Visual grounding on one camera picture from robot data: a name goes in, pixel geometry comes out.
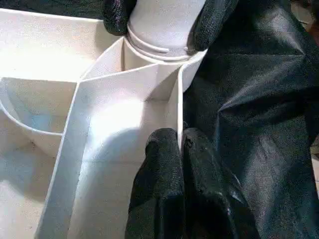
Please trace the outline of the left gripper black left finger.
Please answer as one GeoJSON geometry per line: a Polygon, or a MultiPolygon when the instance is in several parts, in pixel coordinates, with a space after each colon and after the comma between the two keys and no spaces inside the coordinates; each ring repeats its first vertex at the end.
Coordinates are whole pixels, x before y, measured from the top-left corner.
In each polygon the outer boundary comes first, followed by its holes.
{"type": "Polygon", "coordinates": [[[180,239],[184,231],[184,181],[175,130],[149,137],[133,181],[127,219],[129,239],[180,239]]]}

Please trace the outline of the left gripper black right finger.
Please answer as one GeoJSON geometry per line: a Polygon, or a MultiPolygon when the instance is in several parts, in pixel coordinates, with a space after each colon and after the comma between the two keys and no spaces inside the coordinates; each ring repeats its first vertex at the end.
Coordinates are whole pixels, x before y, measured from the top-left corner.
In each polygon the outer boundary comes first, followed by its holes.
{"type": "Polygon", "coordinates": [[[208,137],[196,128],[186,129],[182,154],[188,238],[254,238],[254,216],[239,180],[208,137]]]}

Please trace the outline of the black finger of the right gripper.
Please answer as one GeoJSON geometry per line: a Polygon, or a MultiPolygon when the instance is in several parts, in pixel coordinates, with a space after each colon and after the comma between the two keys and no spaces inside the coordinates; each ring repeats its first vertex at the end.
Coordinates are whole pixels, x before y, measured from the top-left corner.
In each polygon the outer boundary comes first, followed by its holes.
{"type": "Polygon", "coordinates": [[[206,0],[188,35],[188,52],[204,51],[216,40],[239,0],[206,0]]]}
{"type": "Polygon", "coordinates": [[[112,35],[125,35],[136,3],[136,0],[105,0],[103,9],[105,29],[112,35]]]}

